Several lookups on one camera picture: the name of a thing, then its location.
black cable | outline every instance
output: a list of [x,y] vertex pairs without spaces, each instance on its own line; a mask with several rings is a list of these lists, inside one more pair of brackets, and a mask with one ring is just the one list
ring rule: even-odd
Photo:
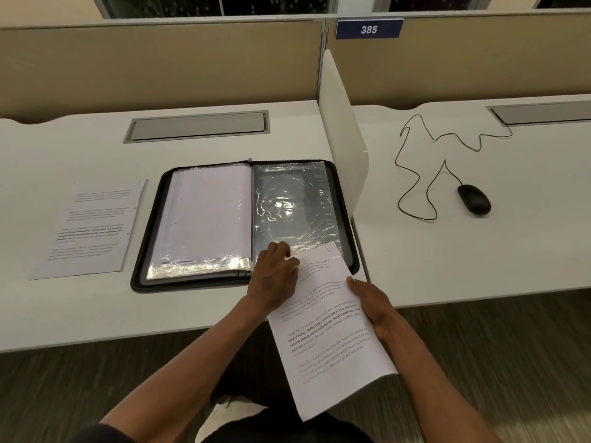
[[460,138],[460,136],[457,133],[454,132],[449,132],[449,133],[444,133],[443,135],[439,135],[437,138],[434,138],[432,133],[429,132],[429,129],[427,128],[427,125],[425,124],[425,120],[423,119],[423,116],[420,113],[417,113],[415,115],[413,115],[407,122],[406,124],[403,126],[402,130],[400,131],[400,136],[403,135],[404,130],[407,129],[408,133],[406,135],[406,137],[404,137],[404,142],[403,145],[400,147],[400,150],[398,151],[398,153],[396,154],[396,158],[394,159],[394,164],[399,167],[402,168],[404,170],[409,170],[410,172],[412,172],[413,174],[417,175],[417,181],[414,183],[414,185],[412,185],[408,191],[406,193],[404,193],[402,195],[402,197],[400,199],[398,199],[398,209],[400,211],[402,211],[404,214],[406,214],[407,216],[410,217],[414,217],[415,219],[420,219],[423,221],[434,221],[435,219],[437,219],[437,208],[435,208],[435,206],[433,205],[431,199],[429,199],[429,188],[431,188],[431,185],[433,185],[433,182],[437,179],[437,177],[439,177],[439,174],[441,173],[441,171],[443,170],[443,168],[445,167],[447,169],[447,172],[449,172],[451,175],[453,175],[456,180],[458,182],[460,182],[460,185],[463,185],[462,181],[460,180],[460,178],[455,175],[447,166],[447,159],[445,159],[443,161],[443,163],[441,164],[441,168],[439,168],[439,170],[437,171],[437,174],[435,174],[435,177],[433,178],[433,180],[431,180],[431,183],[429,184],[429,186],[427,187],[427,190],[425,192],[425,196],[427,197],[427,202],[429,202],[429,205],[431,205],[431,208],[433,209],[433,211],[435,212],[435,217],[433,218],[428,218],[428,217],[419,217],[419,216],[415,216],[413,214],[410,214],[408,211],[404,211],[403,208],[400,206],[400,202],[402,202],[402,200],[404,199],[404,196],[406,196],[408,193],[410,193],[412,191],[412,189],[417,186],[417,183],[419,182],[419,180],[421,179],[421,175],[415,171],[412,170],[410,168],[407,168],[406,166],[400,165],[398,164],[398,157],[400,156],[400,153],[403,151],[404,145],[406,144],[407,140],[408,140],[408,135],[410,135],[410,126],[408,125],[410,123],[410,121],[412,121],[413,118],[415,117],[419,117],[421,119],[421,122],[423,123],[423,127],[425,128],[425,130],[427,131],[427,133],[429,134],[429,136],[431,137],[431,140],[433,142],[438,141],[440,138],[443,138],[445,136],[448,135],[453,135],[455,136],[461,143],[463,146],[465,146],[466,148],[470,149],[473,152],[480,152],[482,150],[482,137],[491,137],[491,138],[501,138],[501,139],[507,139],[513,136],[513,131],[511,130],[511,128],[509,126],[505,126],[507,128],[507,130],[510,132],[508,135],[490,135],[488,133],[481,133],[480,135],[478,135],[478,141],[480,143],[480,147],[478,147],[478,149],[476,148],[472,148],[471,146],[468,146],[464,141],[462,141],[462,139]]

white desk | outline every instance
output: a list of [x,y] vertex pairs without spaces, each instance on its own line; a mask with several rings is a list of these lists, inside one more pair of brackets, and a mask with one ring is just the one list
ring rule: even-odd
[[415,113],[435,137],[456,132],[477,147],[479,133],[507,133],[485,106],[588,99],[429,103],[408,111],[354,107],[368,147],[369,177],[353,219],[370,280],[395,306],[591,286],[591,122],[514,127],[513,138],[483,138],[482,151],[475,153],[454,137],[432,143],[415,118],[399,163],[423,176],[403,207],[432,215],[425,190],[447,158],[463,183],[490,199],[492,210],[484,218],[468,212],[448,174],[429,192],[437,221],[404,215],[396,203],[416,176],[394,165],[405,136],[400,131]]
[[[270,134],[123,144],[132,118],[269,110]],[[246,160],[332,161],[315,101],[0,120],[0,351],[209,327],[246,286],[138,294],[129,281],[162,174]],[[147,178],[123,269],[28,281],[72,183]],[[358,277],[364,278],[363,270]]]

black mouse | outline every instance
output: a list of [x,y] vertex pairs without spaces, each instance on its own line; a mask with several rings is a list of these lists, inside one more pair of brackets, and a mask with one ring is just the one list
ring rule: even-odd
[[474,185],[460,185],[457,193],[469,212],[482,216],[491,210],[491,201]]

human hand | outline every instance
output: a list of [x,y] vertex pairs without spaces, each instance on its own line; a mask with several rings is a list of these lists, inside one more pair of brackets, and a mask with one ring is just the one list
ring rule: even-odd
[[361,309],[373,323],[375,335],[378,339],[385,341],[393,322],[402,320],[402,316],[394,309],[388,296],[372,283],[355,280],[349,276],[347,286],[361,299]]
[[286,242],[272,242],[259,253],[251,281],[248,283],[247,299],[254,305],[261,320],[275,311],[296,289],[297,267],[300,260],[290,256]]

person's left hand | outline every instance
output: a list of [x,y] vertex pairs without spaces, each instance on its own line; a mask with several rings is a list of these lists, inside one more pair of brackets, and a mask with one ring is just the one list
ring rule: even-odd
[[286,242],[272,242],[266,250],[259,253],[255,270],[248,284],[247,299],[264,320],[296,289],[297,267],[300,260],[290,256],[290,246]]

